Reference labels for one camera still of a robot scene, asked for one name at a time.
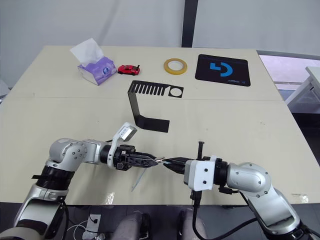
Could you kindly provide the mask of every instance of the mouse pad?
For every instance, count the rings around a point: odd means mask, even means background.
[[[222,84],[251,85],[247,60],[221,56],[200,54],[195,78]]]

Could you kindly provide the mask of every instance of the tape roll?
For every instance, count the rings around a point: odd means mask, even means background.
[[[183,65],[183,67],[180,70],[173,70],[172,68],[169,67],[169,63],[173,62],[173,61],[177,61],[179,63],[181,63]],[[187,64],[185,61],[179,59],[179,58],[170,58],[167,61],[164,62],[164,70],[166,70],[166,72],[168,72],[169,74],[173,74],[173,75],[180,75],[183,74],[187,71]]]

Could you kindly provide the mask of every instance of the purple tissue box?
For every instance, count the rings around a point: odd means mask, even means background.
[[[102,84],[117,72],[114,61],[105,56],[96,63],[89,63],[87,66],[79,65],[78,69],[86,80],[96,85]]]

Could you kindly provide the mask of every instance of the toy car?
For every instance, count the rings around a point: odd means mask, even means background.
[[[132,65],[121,65],[118,68],[118,74],[129,74],[129,75],[138,75],[140,72],[140,65],[132,66]]]

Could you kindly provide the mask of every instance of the black bent metal stand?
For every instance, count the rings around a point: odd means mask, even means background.
[[[156,119],[144,117],[140,114],[138,100],[136,94],[149,94],[149,95],[158,95],[163,96],[165,94],[166,88],[170,87],[169,97],[182,98],[184,88],[181,86],[173,86],[164,83],[149,82],[149,81],[132,81],[128,89],[128,97],[131,105],[131,110],[134,117],[135,124],[145,130],[157,131],[167,133],[169,130],[169,120]],[[174,96],[171,94],[172,89],[181,90],[179,96]]]

